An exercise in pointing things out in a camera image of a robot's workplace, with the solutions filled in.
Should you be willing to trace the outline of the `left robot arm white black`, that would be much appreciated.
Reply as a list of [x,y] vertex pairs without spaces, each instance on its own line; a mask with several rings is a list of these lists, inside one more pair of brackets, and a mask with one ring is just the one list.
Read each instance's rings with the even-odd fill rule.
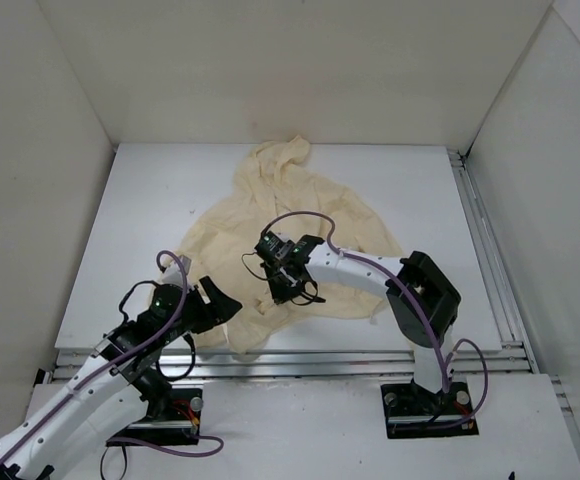
[[209,277],[196,287],[155,285],[144,312],[113,329],[59,392],[0,438],[0,479],[62,479],[129,425],[161,418],[171,384],[154,365],[164,347],[241,308]]

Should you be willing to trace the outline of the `cream yellow hooded jacket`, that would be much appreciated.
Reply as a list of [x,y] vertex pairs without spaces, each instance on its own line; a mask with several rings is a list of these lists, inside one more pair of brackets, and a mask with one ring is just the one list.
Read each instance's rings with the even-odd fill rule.
[[327,221],[333,219],[336,246],[402,255],[381,217],[353,189],[305,168],[310,149],[300,137],[253,148],[234,171],[232,193],[206,210],[183,237],[179,251],[192,260],[189,280],[208,276],[243,305],[229,322],[196,335],[198,347],[226,346],[244,354],[309,317],[365,319],[384,307],[374,295],[336,284],[321,286],[323,304],[276,305],[268,287],[252,276],[253,265],[241,261],[270,221],[278,232],[299,239],[304,234],[325,236]]

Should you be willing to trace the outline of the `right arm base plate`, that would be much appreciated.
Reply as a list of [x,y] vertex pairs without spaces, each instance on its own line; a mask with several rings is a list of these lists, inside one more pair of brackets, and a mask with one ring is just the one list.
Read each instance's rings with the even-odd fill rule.
[[381,384],[386,436],[390,440],[478,436],[475,408],[465,381],[431,394],[413,382]]

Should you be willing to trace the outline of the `aluminium front rail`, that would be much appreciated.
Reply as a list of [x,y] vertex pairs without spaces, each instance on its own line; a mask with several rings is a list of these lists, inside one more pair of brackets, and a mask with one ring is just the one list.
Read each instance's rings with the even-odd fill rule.
[[[76,375],[87,354],[60,351],[50,370],[52,383],[63,383]],[[504,344],[497,352],[484,353],[491,373],[532,373],[534,366],[520,342]],[[187,351],[166,352],[160,360],[164,373],[176,376],[185,372],[191,363]],[[456,375],[478,374],[482,364],[472,350],[460,351],[451,364]],[[410,377],[414,373],[413,354],[406,351],[379,352],[272,352],[261,355],[238,356],[228,352],[202,352],[183,382],[203,382],[221,379],[299,379],[329,377]]]

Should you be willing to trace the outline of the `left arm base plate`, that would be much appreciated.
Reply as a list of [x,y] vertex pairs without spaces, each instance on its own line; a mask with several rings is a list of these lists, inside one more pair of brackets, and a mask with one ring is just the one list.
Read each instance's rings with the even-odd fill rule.
[[197,445],[201,430],[203,390],[200,386],[175,387],[165,409],[156,417],[148,416],[114,434],[106,442],[108,447],[130,446],[121,438],[140,440],[158,446]]

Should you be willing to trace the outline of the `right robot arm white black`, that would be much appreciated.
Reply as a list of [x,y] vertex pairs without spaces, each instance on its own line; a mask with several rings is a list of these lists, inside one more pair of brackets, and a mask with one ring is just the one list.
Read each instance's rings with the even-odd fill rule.
[[323,284],[387,301],[401,334],[413,345],[415,405],[434,412],[447,402],[450,332],[461,295],[429,255],[372,256],[312,235],[294,242],[271,232],[260,236],[254,251],[277,304],[305,296],[308,285],[318,289]]

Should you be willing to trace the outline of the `aluminium side rail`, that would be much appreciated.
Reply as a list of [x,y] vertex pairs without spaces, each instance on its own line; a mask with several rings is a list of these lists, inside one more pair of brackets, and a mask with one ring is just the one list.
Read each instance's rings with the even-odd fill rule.
[[[491,223],[487,218],[485,204],[477,188],[476,181],[473,179],[468,166],[466,166],[467,154],[462,154],[457,150],[448,150],[448,156],[488,300],[499,331],[501,345],[504,350],[522,349],[524,352],[522,363],[525,370],[489,368],[493,368],[496,374],[503,374],[504,372],[506,374],[543,373],[537,363],[523,317],[513,294]],[[565,385],[558,375],[549,375],[549,377],[580,464],[580,430],[576,424]]]

